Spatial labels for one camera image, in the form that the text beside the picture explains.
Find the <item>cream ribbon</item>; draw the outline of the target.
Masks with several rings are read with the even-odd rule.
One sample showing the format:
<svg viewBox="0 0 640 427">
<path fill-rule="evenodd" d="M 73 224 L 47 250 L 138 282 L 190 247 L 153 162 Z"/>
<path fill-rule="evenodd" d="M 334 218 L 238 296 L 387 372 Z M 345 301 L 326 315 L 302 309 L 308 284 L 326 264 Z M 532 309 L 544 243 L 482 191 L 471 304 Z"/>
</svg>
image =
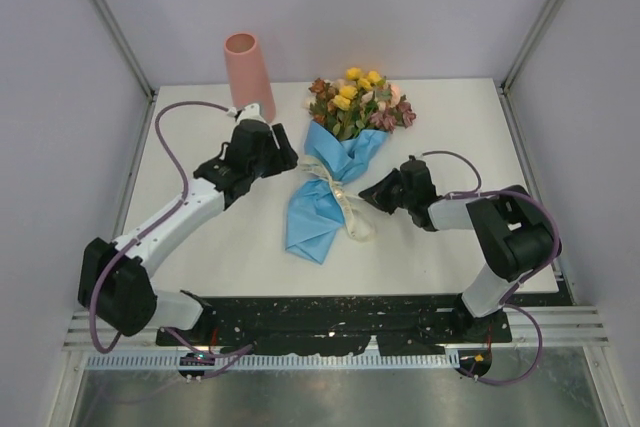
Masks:
<svg viewBox="0 0 640 427">
<path fill-rule="evenodd" d="M 335 180 L 325 165 L 317 158 L 304 155 L 299 163 L 299 168 L 312 174 L 328 184 L 329 190 L 337 202 L 343 218 L 348 236 L 360 243 L 370 242 L 375 238 L 376 228 L 374 223 L 364 212 L 353 204 L 357 197 L 344 190 L 343 184 Z"/>
</svg>

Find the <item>blue wrapping paper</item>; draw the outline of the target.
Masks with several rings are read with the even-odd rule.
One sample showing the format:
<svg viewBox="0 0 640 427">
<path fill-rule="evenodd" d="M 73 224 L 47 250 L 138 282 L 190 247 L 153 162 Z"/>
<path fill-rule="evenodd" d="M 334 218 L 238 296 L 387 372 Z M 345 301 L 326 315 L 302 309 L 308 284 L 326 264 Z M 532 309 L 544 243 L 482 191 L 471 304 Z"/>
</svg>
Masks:
<svg viewBox="0 0 640 427">
<path fill-rule="evenodd" d="M 304 142 L 304 155 L 319 159 L 345 190 L 347 184 L 366 173 L 371 160 L 388 137 L 386 132 L 365 130 L 356 138 L 339 141 L 313 121 Z M 321 264 L 337 232 L 341 229 L 346 232 L 346 229 L 342 212 L 328 184 L 312 174 L 306 174 L 310 179 L 289 200 L 285 250 Z"/>
</svg>

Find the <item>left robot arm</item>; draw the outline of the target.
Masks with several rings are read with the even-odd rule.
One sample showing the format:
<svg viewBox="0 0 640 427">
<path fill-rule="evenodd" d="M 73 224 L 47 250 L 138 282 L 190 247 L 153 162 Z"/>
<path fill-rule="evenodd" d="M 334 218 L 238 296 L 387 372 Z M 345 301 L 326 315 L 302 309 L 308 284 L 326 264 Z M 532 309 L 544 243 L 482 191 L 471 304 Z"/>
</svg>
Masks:
<svg viewBox="0 0 640 427">
<path fill-rule="evenodd" d="M 256 180 L 292 170 L 297 161 L 282 125 L 240 121 L 220 153 L 194 171 L 173 201 L 129 233 L 87 245 L 79 302 L 120 335 L 172 327 L 189 343 L 204 344 L 214 330 L 205 301 L 187 291 L 155 290 L 152 277 L 182 242 L 246 195 Z"/>
</svg>

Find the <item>artificial flower bunch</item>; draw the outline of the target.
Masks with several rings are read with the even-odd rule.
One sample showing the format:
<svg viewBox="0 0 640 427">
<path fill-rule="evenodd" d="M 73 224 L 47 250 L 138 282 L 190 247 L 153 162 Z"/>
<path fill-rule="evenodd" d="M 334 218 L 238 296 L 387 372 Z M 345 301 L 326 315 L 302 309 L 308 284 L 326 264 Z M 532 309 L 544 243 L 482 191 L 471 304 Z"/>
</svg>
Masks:
<svg viewBox="0 0 640 427">
<path fill-rule="evenodd" d="M 393 133 L 411 127 L 417 118 L 401 89 L 374 70 L 352 67 L 343 78 L 317 78 L 308 91 L 306 110 L 312 120 L 339 141 L 365 130 Z"/>
</svg>

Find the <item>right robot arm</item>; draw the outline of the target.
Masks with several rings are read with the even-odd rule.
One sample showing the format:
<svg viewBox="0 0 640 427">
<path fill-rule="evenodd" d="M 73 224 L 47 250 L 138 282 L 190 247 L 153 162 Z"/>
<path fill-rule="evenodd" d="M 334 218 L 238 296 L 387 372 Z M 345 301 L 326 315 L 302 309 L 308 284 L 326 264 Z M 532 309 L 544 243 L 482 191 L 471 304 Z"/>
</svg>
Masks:
<svg viewBox="0 0 640 427">
<path fill-rule="evenodd" d="M 440 195 L 427 164 L 415 157 L 392 170 L 359 197 L 379 211 L 408 212 L 427 232 L 470 230 L 485 263 L 456 296 L 450 329 L 465 341 L 486 333 L 520 285 L 561 251 L 558 229 L 544 207 L 520 185 L 495 192 Z"/>
</svg>

